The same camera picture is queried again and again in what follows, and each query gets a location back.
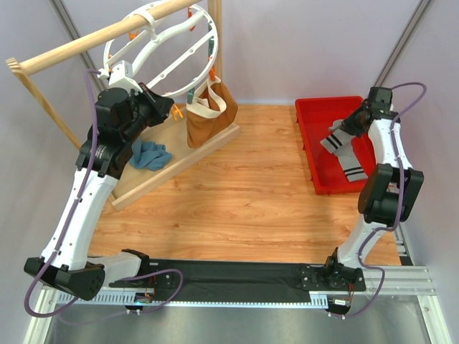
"wooden floor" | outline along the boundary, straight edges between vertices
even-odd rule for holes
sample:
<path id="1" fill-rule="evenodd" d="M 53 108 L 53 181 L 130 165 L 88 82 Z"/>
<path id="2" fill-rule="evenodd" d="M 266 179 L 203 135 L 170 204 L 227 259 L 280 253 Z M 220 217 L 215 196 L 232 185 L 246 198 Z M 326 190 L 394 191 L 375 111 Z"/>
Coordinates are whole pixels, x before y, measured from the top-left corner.
<path id="1" fill-rule="evenodd" d="M 104 209 L 91 255 L 323 263 L 356 222 L 358 194 L 317 196 L 294 107 L 241 106 L 241 136 L 126 209 Z M 398 265 L 385 234 L 367 260 Z"/>

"wooden rod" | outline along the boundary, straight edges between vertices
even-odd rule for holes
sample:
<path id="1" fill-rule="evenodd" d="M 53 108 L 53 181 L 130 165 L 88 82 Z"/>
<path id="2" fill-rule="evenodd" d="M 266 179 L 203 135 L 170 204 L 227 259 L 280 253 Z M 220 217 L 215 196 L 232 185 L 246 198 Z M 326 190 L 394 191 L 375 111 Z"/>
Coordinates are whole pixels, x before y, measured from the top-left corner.
<path id="1" fill-rule="evenodd" d="M 148 12 L 154 19 L 158 20 L 200 1 L 201 0 L 169 0 L 164 4 L 149 9 Z M 131 16 L 118 23 L 93 32 L 92 34 L 88 34 L 58 48 L 28 59 L 27 61 L 21 62 L 19 65 L 25 75 L 33 75 L 147 24 L 148 21 L 142 16 Z"/>
<path id="2" fill-rule="evenodd" d="M 8 59 L 6 64 L 11 69 L 14 75 L 19 79 L 20 82 L 28 89 L 30 94 L 37 100 L 37 102 L 42 106 L 43 110 L 51 117 L 51 119 L 57 124 L 57 126 L 62 130 L 62 132 L 67 136 L 70 142 L 80 149 L 81 142 L 78 140 L 77 136 L 70 130 L 70 128 L 65 124 L 61 115 L 54 109 L 49 100 L 43 95 L 42 91 L 38 86 L 33 82 L 33 80 L 27 76 L 24 71 L 21 69 L 20 64 L 15 59 Z"/>
<path id="3" fill-rule="evenodd" d="M 214 63 L 215 74 L 223 78 L 223 26 L 222 26 L 222 0 L 209 0 L 207 11 L 214 20 L 218 32 L 218 54 Z"/>

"sock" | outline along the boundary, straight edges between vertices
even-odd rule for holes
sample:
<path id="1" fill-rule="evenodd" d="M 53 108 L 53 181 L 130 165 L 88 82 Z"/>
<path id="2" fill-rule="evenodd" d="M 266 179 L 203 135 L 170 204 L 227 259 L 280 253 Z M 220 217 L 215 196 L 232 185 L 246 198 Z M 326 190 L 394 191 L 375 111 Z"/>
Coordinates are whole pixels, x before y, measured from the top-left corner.
<path id="1" fill-rule="evenodd" d="M 351 141 L 354 138 L 353 135 L 338 129 L 342 120 L 336 120 L 333 122 L 333 126 L 330 130 L 335 130 L 321 141 L 321 145 L 329 152 L 334 154 L 343 169 L 344 174 L 348 181 L 361 181 L 367 179 L 368 176 L 361 167 L 359 159 L 354 154 Z"/>

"white hoop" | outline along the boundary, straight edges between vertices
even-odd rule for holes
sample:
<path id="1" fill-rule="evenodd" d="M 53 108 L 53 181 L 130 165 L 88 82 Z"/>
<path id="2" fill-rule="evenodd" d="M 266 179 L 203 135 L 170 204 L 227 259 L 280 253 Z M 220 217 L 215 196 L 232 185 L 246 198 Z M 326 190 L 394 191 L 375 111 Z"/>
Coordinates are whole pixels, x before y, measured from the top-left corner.
<path id="1" fill-rule="evenodd" d="M 148 23 L 150 23 L 150 27 L 147 27 L 147 29 L 150 31 L 150 37 L 153 42 L 158 41 L 158 36 L 156 36 L 155 28 L 156 28 L 156 20 L 153 18 L 153 16 L 150 14 L 150 12 L 144 10 L 139 10 L 135 11 L 132 13 L 132 16 L 142 16 L 147 20 Z"/>
<path id="2" fill-rule="evenodd" d="M 150 36 L 150 41 L 142 48 L 142 50 L 138 53 L 137 57 L 134 59 L 132 63 L 133 76 L 135 76 L 137 72 L 140 70 L 140 68 L 142 67 L 143 63 L 147 60 L 147 58 L 155 51 L 155 49 L 161 43 L 165 42 L 167 39 L 177 34 L 180 34 L 182 32 L 187 32 L 189 29 L 196 26 L 199 20 L 206 19 L 208 26 L 209 26 L 209 31 L 201 39 L 199 39 L 198 42 L 196 42 L 191 48 L 185 51 L 185 53 L 183 53 L 176 61 L 172 62 L 165 70 L 160 72 L 150 82 L 148 83 L 146 82 L 146 85 L 148 88 L 154 87 L 160 81 L 164 80 L 171 71 L 175 70 L 188 57 L 192 56 L 198 50 L 198 48 L 200 48 L 203 44 L 208 42 L 210 39 L 213 39 L 214 46 L 212 48 L 211 54 L 209 55 L 209 61 L 207 65 L 205 66 L 204 70 L 197 77 L 195 77 L 188 85 L 180 88 L 177 91 L 167 92 L 164 94 L 167 97 L 178 97 L 180 95 L 187 93 L 189 90 L 195 88 L 209 74 L 209 71 L 214 65 L 215 57 L 217 56 L 217 53 L 218 53 L 218 33 L 217 33 L 217 27 L 215 26 L 214 21 L 211 18 L 211 16 L 202 7 L 198 5 L 191 5 L 190 8 L 196 11 L 191 17 L 189 17 L 187 20 L 183 21 L 180 24 L 169 27 L 168 29 L 163 30 L 161 33 L 156 34 L 154 30 L 162 22 L 163 19 L 155 20 L 148 13 L 148 9 L 158 6 L 159 4 L 162 4 L 164 2 L 165 2 L 164 0 L 161 0 L 161 1 L 155 1 L 150 4 L 144 5 L 142 7 L 139 7 L 135 11 L 132 11 L 128 16 L 125 17 L 127 18 L 133 15 L 140 15 L 148 21 L 149 23 L 149 25 L 147 26 L 148 28 L 144 29 L 139 35 L 136 36 L 136 38 L 128 42 L 123 48 L 121 48 L 111 57 L 109 57 L 110 48 L 111 48 L 111 45 L 114 39 L 112 39 L 111 41 L 108 41 L 105 44 L 105 49 L 103 53 L 104 54 L 103 55 L 103 66 L 104 66 L 104 69 L 108 71 L 110 69 L 110 66 L 120 61 L 121 57 L 128 50 L 138 45 L 138 43 L 140 43 L 142 39 Z"/>

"bag handle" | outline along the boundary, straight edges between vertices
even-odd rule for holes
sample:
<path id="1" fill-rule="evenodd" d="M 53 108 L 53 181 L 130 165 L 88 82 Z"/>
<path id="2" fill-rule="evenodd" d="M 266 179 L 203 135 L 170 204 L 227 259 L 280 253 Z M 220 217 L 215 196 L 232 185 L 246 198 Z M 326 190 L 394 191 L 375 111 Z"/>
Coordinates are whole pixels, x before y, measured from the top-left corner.
<path id="1" fill-rule="evenodd" d="M 193 97 L 193 102 L 191 104 L 186 104 L 186 109 L 192 113 L 201 116 L 203 118 L 217 118 L 227 109 L 227 103 L 221 98 L 215 91 L 212 89 L 213 84 L 221 83 L 222 81 L 215 77 L 215 80 L 212 81 L 210 78 L 206 82 L 203 82 L 201 86 L 195 90 L 194 94 L 202 94 L 206 87 L 209 91 L 209 97 L 213 99 L 218 105 L 219 110 L 213 110 L 209 107 L 209 101 L 207 99 L 201 99 L 199 97 Z"/>

